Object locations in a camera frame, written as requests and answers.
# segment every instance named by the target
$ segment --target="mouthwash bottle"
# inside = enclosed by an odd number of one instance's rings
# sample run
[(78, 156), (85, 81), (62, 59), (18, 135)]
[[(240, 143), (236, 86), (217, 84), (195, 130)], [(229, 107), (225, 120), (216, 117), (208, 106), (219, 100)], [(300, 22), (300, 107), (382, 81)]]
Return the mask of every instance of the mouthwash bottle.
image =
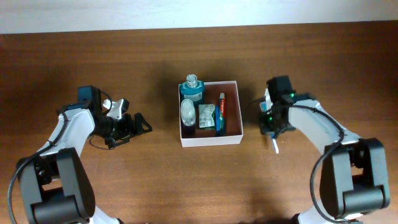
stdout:
[(187, 81), (180, 85), (180, 93), (182, 99), (192, 100), (194, 106), (204, 103), (203, 92), (205, 91), (205, 83), (198, 81), (196, 75), (191, 74), (187, 76)]

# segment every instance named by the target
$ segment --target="white wall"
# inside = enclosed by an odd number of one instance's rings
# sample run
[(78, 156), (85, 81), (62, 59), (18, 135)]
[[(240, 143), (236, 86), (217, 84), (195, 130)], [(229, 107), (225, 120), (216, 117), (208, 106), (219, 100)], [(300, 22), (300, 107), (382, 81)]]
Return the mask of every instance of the white wall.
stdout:
[(0, 33), (398, 19), (398, 0), (0, 0)]

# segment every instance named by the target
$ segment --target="wooden table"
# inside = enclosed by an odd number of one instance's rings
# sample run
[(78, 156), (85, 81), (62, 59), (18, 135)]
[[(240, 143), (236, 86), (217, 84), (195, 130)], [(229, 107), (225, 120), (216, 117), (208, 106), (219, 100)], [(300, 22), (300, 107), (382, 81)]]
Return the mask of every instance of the wooden table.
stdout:
[[(154, 128), (113, 151), (87, 144), (81, 155), (97, 206), (126, 224), (252, 222), (310, 207), (317, 150), (296, 131), (281, 135), (276, 155), (259, 133), (256, 106), (241, 144), (181, 147), (177, 84), (189, 73), (206, 82), (236, 80), (242, 107), (264, 94), (268, 79), (289, 75), (297, 92), (313, 93), (348, 129), (380, 139), (391, 206), (362, 220), (394, 223), (397, 39), (398, 22), (1, 35), (0, 223), (9, 222), (6, 189), (17, 160), (44, 144), (55, 110), (76, 102), (82, 85), (125, 97), (129, 112), (141, 112)], [(25, 223), (18, 184), (13, 204)]]

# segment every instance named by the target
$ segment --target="bottle cap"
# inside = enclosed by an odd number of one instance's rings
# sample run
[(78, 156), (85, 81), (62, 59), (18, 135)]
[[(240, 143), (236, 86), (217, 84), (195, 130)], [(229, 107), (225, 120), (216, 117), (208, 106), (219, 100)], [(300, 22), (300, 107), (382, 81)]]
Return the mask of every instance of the bottle cap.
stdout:
[(190, 88), (195, 88), (198, 84), (198, 77), (194, 74), (188, 75), (187, 84)]
[(195, 107), (193, 106), (193, 101), (190, 99), (185, 99), (181, 102), (181, 120), (186, 126), (192, 126), (196, 123), (196, 113)]

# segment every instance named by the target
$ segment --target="white box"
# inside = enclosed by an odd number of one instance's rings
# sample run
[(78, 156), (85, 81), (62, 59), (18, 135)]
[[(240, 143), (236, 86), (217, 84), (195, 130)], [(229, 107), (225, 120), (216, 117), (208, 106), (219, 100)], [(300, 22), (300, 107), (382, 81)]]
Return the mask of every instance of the white box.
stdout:
[[(185, 137), (182, 133), (181, 114), (180, 110), (178, 109), (182, 147), (219, 146), (227, 144), (239, 144), (241, 142), (243, 138), (243, 123), (241, 107), (239, 104), (238, 85), (236, 81), (206, 82), (205, 92), (203, 95), (203, 97), (205, 97), (205, 104), (213, 103), (218, 105), (218, 99), (220, 97), (220, 93), (222, 92), (225, 93), (226, 135), (216, 137), (215, 130), (200, 130), (196, 128), (194, 137)], [(181, 105), (179, 86), (178, 102), (178, 105)]]

